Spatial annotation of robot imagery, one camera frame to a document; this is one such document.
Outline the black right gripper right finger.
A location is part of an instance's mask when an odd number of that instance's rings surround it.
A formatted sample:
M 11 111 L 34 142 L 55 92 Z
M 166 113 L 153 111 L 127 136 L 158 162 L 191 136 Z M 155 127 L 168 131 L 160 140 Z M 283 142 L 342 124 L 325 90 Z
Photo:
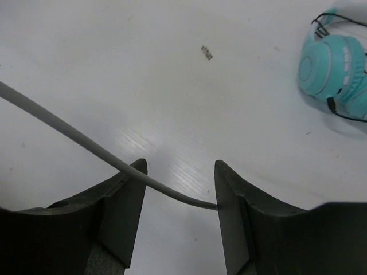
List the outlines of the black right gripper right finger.
M 366 203 L 304 210 L 250 184 L 222 160 L 214 181 L 228 274 L 366 273 Z

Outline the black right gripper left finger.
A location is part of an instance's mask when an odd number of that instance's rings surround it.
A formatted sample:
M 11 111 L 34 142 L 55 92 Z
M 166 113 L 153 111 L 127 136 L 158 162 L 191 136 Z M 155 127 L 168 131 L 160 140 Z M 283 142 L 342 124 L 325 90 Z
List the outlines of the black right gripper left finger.
M 1 273 L 123 274 L 145 191 L 120 172 L 49 207 L 1 209 Z

